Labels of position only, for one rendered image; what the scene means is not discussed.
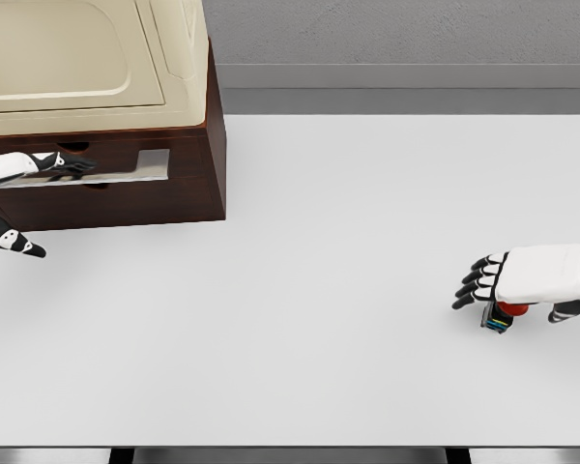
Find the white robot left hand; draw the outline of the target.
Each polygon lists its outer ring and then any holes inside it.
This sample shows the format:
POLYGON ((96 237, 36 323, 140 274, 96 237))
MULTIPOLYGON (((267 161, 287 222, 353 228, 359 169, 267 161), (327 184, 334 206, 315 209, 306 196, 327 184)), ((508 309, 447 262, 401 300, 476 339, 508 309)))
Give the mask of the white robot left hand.
MULTIPOLYGON (((0 155, 0 186, 27 175, 49 170, 82 174, 84 171, 93 169, 97 164, 93 159, 60 151, 32 154, 10 152, 0 155)), ((46 251, 43 247, 30 242, 20 231, 1 217, 0 249, 39 258, 46 256, 46 251)))

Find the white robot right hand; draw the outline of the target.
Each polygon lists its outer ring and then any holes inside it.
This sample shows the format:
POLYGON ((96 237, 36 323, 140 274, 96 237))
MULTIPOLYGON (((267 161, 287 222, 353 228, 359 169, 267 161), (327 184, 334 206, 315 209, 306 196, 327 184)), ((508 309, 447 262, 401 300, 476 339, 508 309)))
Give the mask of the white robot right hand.
POLYGON ((475 302, 492 302, 507 315, 513 306, 551 304, 552 324, 580 315, 580 244, 522 246, 480 258, 452 307, 475 302))

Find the brown drawer with notch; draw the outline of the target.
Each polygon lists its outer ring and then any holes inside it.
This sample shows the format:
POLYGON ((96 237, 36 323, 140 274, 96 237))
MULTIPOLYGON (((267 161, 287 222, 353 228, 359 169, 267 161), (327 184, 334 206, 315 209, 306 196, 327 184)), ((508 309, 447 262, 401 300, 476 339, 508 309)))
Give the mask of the brown drawer with notch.
POLYGON ((84 158, 98 165, 82 175, 45 171, 13 180, 1 189, 85 186, 167 181, 204 173, 195 137, 89 142, 84 158))

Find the cream moulded cabinet top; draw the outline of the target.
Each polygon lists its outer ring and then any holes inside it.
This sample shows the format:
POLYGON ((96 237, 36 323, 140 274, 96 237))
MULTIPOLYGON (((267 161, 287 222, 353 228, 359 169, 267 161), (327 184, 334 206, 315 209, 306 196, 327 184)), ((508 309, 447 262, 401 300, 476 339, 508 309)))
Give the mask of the cream moulded cabinet top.
POLYGON ((0 136, 199 125, 208 59, 202 0, 0 0, 0 136))

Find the dark brown wooden cabinet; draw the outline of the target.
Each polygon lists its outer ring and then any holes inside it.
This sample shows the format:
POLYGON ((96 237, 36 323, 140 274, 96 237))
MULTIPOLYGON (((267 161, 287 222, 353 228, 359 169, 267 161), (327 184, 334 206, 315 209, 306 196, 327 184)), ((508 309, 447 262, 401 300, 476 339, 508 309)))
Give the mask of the dark brown wooden cabinet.
POLYGON ((0 136, 0 154, 64 149, 82 156, 89 142, 188 136, 198 140, 200 176, 100 187, 0 188, 0 217, 21 232, 222 220, 227 138, 213 59, 208 61, 206 117, 198 126, 0 136))

